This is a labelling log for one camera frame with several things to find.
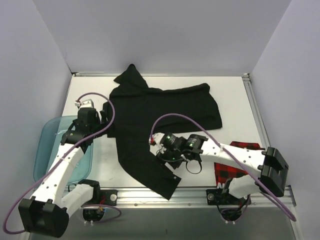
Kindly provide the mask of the black long sleeve shirt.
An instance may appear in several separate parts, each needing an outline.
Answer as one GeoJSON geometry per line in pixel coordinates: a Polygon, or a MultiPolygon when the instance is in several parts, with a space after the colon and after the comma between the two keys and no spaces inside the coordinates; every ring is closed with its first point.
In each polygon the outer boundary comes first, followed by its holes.
{"type": "Polygon", "coordinates": [[[154,133],[190,133],[199,130],[185,115],[206,130],[222,128],[222,118],[207,83],[173,90],[149,87],[134,64],[114,81],[118,87],[103,104],[103,115],[114,118],[107,136],[115,138],[118,162],[132,178],[169,200],[180,178],[150,152],[154,133]]]}

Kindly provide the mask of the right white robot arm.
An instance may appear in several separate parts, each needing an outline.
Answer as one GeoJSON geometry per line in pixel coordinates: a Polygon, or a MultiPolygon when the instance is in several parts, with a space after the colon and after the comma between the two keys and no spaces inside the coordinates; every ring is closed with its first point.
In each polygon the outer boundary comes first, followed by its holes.
{"type": "Polygon", "coordinates": [[[244,176],[227,178],[221,197],[228,205],[257,192],[284,196],[289,165],[274,147],[245,149],[216,143],[202,135],[191,134],[184,138],[161,132],[153,134],[149,144],[158,148],[158,159],[170,164],[212,162],[246,171],[244,176]]]}

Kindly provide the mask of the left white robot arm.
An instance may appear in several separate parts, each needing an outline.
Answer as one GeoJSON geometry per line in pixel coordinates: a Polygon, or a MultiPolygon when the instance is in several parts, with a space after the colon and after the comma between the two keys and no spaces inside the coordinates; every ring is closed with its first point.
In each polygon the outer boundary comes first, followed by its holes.
{"type": "Polygon", "coordinates": [[[29,199],[23,198],[18,211],[24,230],[29,233],[60,238],[70,217],[82,206],[95,206],[101,201],[100,184],[82,179],[65,194],[65,188],[79,161],[92,149],[95,138],[106,127],[91,99],[77,102],[77,118],[62,135],[52,166],[29,199]]]}

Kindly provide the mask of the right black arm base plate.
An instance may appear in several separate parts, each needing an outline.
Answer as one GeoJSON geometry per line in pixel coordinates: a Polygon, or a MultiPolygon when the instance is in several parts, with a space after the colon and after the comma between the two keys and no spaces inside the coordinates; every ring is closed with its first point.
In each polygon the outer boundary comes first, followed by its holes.
{"type": "Polygon", "coordinates": [[[236,198],[229,193],[223,193],[222,188],[209,188],[205,190],[205,193],[209,206],[242,206],[248,199],[248,195],[236,198]]]}

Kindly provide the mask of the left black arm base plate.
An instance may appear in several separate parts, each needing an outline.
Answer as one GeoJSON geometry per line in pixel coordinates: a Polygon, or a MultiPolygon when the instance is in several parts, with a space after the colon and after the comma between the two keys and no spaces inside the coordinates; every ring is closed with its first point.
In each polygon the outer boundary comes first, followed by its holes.
{"type": "Polygon", "coordinates": [[[98,194],[98,197],[92,201],[93,204],[116,206],[118,199],[118,190],[103,189],[98,194]]]}

